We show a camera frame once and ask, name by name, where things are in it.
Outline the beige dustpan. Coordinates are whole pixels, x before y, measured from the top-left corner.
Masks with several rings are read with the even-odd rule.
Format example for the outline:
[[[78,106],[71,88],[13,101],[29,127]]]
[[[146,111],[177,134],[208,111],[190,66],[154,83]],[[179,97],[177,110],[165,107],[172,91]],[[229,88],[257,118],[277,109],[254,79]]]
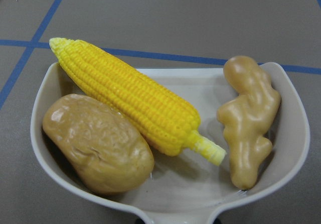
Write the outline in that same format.
[[[270,74],[282,101],[267,134],[273,150],[260,167],[257,184],[247,191],[231,183],[228,158],[215,166],[185,149],[177,157],[154,150],[152,174],[132,191],[110,197],[93,194],[42,130],[42,119],[54,102],[67,94],[80,93],[58,63],[48,68],[35,99],[30,128],[34,153],[54,181],[83,199],[135,214],[145,223],[213,223],[220,213],[257,201],[284,186],[300,170],[308,153],[309,123],[296,89],[279,64],[268,62],[261,68]]]

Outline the toy ginger root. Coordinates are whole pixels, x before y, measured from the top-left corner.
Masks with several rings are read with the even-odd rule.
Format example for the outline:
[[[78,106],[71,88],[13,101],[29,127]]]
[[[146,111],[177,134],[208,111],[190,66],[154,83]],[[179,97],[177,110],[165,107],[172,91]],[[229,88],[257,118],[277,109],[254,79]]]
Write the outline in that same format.
[[[229,146],[231,181],[248,190],[256,184],[259,167],[272,151],[265,134],[277,115],[281,95],[272,87],[270,75],[250,57],[232,57],[223,73],[238,96],[218,108],[217,120],[224,126]]]

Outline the toy potato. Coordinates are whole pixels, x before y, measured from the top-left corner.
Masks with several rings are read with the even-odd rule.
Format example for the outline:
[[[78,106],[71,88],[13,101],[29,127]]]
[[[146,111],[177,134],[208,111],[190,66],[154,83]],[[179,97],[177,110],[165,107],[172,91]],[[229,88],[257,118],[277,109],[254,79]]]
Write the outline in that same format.
[[[121,113],[85,95],[69,94],[45,113],[42,126],[82,182],[100,195],[142,185],[154,168],[152,151]]]

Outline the yellow toy corn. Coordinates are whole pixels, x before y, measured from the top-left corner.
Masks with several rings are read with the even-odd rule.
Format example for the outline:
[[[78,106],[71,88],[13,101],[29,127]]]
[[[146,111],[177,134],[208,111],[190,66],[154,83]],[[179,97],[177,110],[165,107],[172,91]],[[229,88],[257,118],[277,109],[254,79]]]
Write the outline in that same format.
[[[199,133],[198,111],[180,96],[88,42],[57,37],[49,46],[85,94],[124,114],[159,152],[189,148],[214,165],[224,160],[226,151]]]

